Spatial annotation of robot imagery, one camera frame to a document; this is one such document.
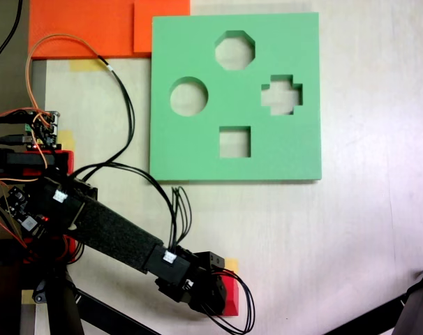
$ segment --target orange board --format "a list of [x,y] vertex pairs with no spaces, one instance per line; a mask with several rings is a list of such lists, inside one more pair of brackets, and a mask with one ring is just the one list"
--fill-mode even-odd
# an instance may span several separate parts
[[[46,35],[63,33],[85,39],[105,58],[150,57],[152,17],[189,13],[189,0],[30,0],[29,49]],[[62,38],[43,43],[33,58],[93,57],[82,44]]]
[[190,0],[135,0],[134,53],[150,57],[154,16],[190,15]]

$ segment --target red wire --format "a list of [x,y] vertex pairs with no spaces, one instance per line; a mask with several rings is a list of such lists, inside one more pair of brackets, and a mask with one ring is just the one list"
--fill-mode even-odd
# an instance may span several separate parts
[[20,240],[20,238],[19,237],[17,237],[15,234],[13,234],[10,230],[8,230],[8,228],[5,226],[5,225],[3,225],[2,223],[1,223],[1,221],[0,221],[0,226],[8,233],[8,234],[10,234],[11,236],[13,236],[19,243],[21,243],[21,246],[23,246],[24,248],[26,248],[27,249],[27,245],[23,242],[23,241],[21,241]]

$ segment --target white table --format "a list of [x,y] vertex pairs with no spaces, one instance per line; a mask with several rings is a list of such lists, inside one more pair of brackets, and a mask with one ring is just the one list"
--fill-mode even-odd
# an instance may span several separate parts
[[[253,334],[323,334],[405,292],[423,270],[423,0],[261,3],[192,0],[192,14],[320,13],[323,178],[187,184],[194,221],[182,245],[239,260],[257,308]],[[147,170],[150,61],[111,64],[137,113],[120,161]],[[120,90],[106,72],[68,69],[68,61],[47,63],[45,107],[73,131],[77,166],[102,161],[125,140]],[[168,240],[168,211],[138,176],[103,169],[91,182],[102,203]],[[154,276],[90,248],[70,274],[82,290],[164,335],[223,334],[159,293]],[[40,335],[44,312],[39,306]],[[89,325],[86,333],[104,334]]]

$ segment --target tripod leg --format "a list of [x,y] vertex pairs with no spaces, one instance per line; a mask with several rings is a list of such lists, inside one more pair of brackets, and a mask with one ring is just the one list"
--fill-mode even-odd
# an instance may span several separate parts
[[68,282],[55,278],[45,288],[52,335],[84,335],[75,295]]
[[359,316],[325,335],[379,335],[393,328],[402,312],[402,301],[406,295],[401,295],[378,308]]
[[408,297],[392,335],[423,335],[423,286]]

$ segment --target red object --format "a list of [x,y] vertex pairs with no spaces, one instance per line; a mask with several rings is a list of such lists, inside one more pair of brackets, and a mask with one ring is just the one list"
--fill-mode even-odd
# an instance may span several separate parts
[[[148,57],[152,17],[189,13],[189,0],[30,0],[29,50],[41,38],[63,33],[85,39],[105,58]],[[55,38],[33,58],[96,57],[79,42]]]
[[239,289],[236,279],[222,276],[225,289],[227,290],[227,299],[225,300],[225,308],[222,316],[238,316],[239,315]]
[[[26,151],[27,154],[31,155],[40,155],[39,151]],[[73,172],[74,168],[74,155],[73,151],[69,150],[55,150],[56,154],[67,154],[68,160],[67,160],[67,173],[70,174]],[[43,154],[51,154],[48,150],[43,150]],[[23,171],[24,176],[26,177],[34,177],[41,175],[41,171],[37,171],[35,169],[24,169]]]
[[[75,253],[75,249],[77,248],[77,241],[76,241],[74,238],[69,237],[69,236],[67,236],[67,235],[64,235],[64,237],[66,238],[66,241],[67,241],[67,244],[68,244],[67,252],[68,252],[69,254],[72,254],[72,255],[73,255],[73,254]],[[32,239],[31,237],[26,237],[26,238],[24,239],[24,243],[25,243],[25,244],[30,244],[32,241],[33,241],[33,239]],[[30,263],[30,261],[28,261],[28,260],[23,260],[23,263],[24,263],[24,264],[29,264],[29,263]]]
[[151,57],[153,17],[190,15],[190,0],[135,0],[134,53]]

